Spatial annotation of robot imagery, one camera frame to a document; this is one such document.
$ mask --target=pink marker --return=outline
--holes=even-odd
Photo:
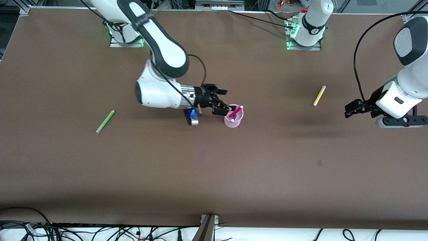
[[[242,110],[244,107],[241,105],[238,108],[236,108],[230,115],[229,118],[232,118],[234,115],[236,115],[240,110]]]

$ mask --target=cable connector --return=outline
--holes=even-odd
[[[183,241],[183,238],[181,236],[181,229],[178,229],[177,241]]]

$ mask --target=white floor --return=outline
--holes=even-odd
[[[172,230],[173,228],[159,228],[153,234],[154,237],[160,235],[166,231]],[[99,228],[70,228],[71,231],[86,231],[96,232]],[[37,234],[46,234],[42,229],[35,229]],[[99,232],[94,241],[107,241],[109,237],[113,235],[109,241],[114,241],[118,231],[118,228],[109,229],[106,231]],[[136,235],[138,228],[132,228],[129,230],[133,235]],[[150,228],[140,228],[141,239],[144,239],[150,232]],[[182,229],[183,241],[191,241],[197,228],[185,228]],[[351,230],[355,241],[374,241],[374,234],[376,230],[370,229],[352,229]],[[318,229],[270,229],[270,228],[220,228],[215,233],[215,241],[224,241],[232,238],[230,241],[312,241],[316,237]],[[6,229],[0,231],[0,241],[20,241],[26,232],[24,229]],[[78,233],[83,241],[91,241],[93,234]],[[81,241],[78,237],[71,233],[65,233],[64,236],[69,237],[63,238],[63,241]],[[165,241],[177,241],[177,231],[171,232],[165,236],[162,236]],[[45,241],[47,238],[34,238],[34,241]],[[137,238],[129,238],[122,235],[119,241],[136,241]],[[342,229],[324,229],[318,238],[318,241],[346,241],[342,235]],[[410,230],[382,230],[377,241],[427,241],[428,231],[410,231]]]

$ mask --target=table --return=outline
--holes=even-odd
[[[245,106],[241,125],[204,110],[189,127],[180,110],[140,106],[147,46],[109,48],[86,9],[31,9],[0,65],[1,206],[65,223],[191,225],[216,213],[228,226],[428,227],[428,128],[383,130],[369,114],[343,114],[359,98],[356,42],[384,15],[332,15],[322,51],[287,51],[283,28],[226,11],[156,17],[204,60],[206,82],[229,90],[223,100]],[[392,47],[400,26],[387,21],[362,42],[366,96],[402,67]],[[202,76],[191,58],[179,81]],[[2,214],[12,217],[41,221]]]

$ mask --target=marker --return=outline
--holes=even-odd
[[[103,123],[101,123],[100,127],[98,127],[98,129],[95,132],[99,133],[104,128],[104,126],[107,124],[107,122],[110,120],[110,118],[113,115],[114,115],[114,111],[110,111],[110,114],[108,114],[108,116],[105,118]]]
[[[236,115],[240,110],[242,110],[244,107],[241,105],[238,108],[236,108],[230,115],[229,118],[233,118],[234,115]]]
[[[320,101],[320,98],[321,98],[322,94],[324,93],[325,88],[326,88],[325,85],[321,88],[320,93],[318,93],[318,96],[314,101],[314,106],[317,106],[318,101]]]

